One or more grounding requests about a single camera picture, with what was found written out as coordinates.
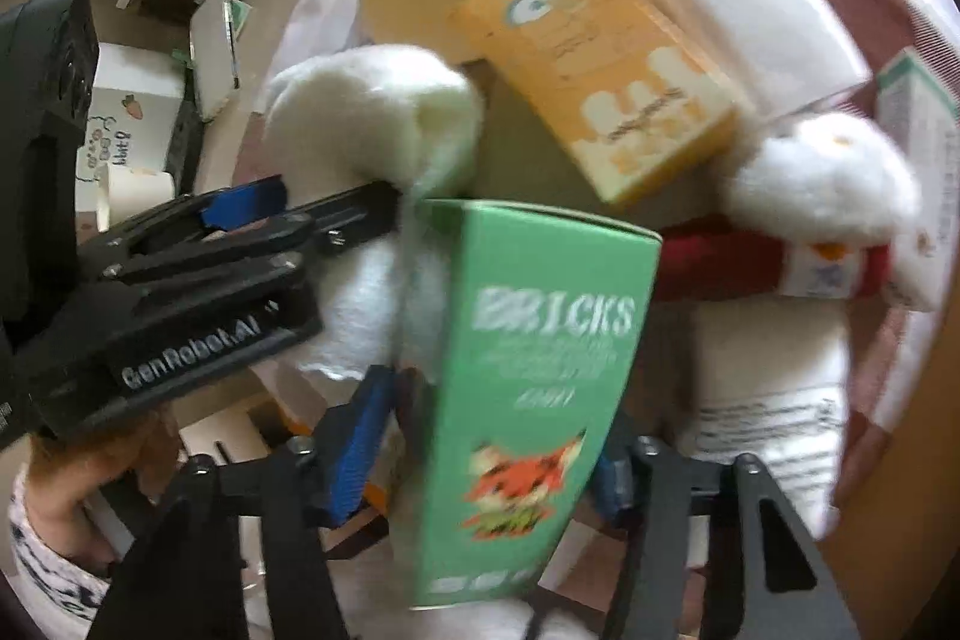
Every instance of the patterned sleeve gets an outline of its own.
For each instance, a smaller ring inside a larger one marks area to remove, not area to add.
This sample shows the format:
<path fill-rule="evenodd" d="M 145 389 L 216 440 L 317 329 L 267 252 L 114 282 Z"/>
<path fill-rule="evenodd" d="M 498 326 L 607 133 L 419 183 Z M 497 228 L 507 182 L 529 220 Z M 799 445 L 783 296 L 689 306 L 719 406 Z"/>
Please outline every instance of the patterned sleeve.
<path fill-rule="evenodd" d="M 37 536 L 23 504 L 26 474 L 24 465 L 16 476 L 10 501 L 11 545 L 17 569 L 23 579 L 28 579 L 49 598 L 53 603 L 51 609 L 59 608 L 83 621 L 93 621 L 107 593 L 109 581 L 90 575 L 57 555 Z"/>

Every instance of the green box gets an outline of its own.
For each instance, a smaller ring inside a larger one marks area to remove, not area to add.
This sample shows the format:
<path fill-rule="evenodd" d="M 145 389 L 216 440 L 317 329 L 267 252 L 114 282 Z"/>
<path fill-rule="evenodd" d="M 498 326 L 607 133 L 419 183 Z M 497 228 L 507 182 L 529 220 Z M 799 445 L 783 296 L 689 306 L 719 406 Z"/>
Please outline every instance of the green box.
<path fill-rule="evenodd" d="M 405 230 L 395 559 L 413 605 L 504 597 L 539 579 L 596 463 L 661 239 L 596 215 L 448 199 L 416 205 Z"/>

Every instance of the orange box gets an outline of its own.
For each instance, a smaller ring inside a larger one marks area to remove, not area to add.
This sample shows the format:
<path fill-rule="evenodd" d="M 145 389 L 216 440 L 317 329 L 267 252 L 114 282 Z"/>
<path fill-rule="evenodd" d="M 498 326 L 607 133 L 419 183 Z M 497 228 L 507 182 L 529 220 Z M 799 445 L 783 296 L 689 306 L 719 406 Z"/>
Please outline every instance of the orange box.
<path fill-rule="evenodd" d="M 731 140 L 737 93 L 645 0 L 468 0 L 451 20 L 626 206 Z"/>

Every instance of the screw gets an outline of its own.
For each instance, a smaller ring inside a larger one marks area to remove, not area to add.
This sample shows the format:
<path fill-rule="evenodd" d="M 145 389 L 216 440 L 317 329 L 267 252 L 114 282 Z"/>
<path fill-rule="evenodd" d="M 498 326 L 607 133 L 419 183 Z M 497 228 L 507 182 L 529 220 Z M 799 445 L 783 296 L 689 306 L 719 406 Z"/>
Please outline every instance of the screw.
<path fill-rule="evenodd" d="M 287 447 L 296 453 L 296 456 L 308 456 L 313 453 L 313 437 L 309 434 L 298 434 L 287 440 Z"/>
<path fill-rule="evenodd" d="M 640 444 L 643 445 L 644 456 L 656 456 L 659 453 L 659 448 L 650 437 L 640 437 Z"/>
<path fill-rule="evenodd" d="M 288 268 L 296 269 L 301 263 L 302 257 L 300 253 L 290 252 L 290 253 L 277 253 L 270 259 L 272 266 L 277 268 Z"/>

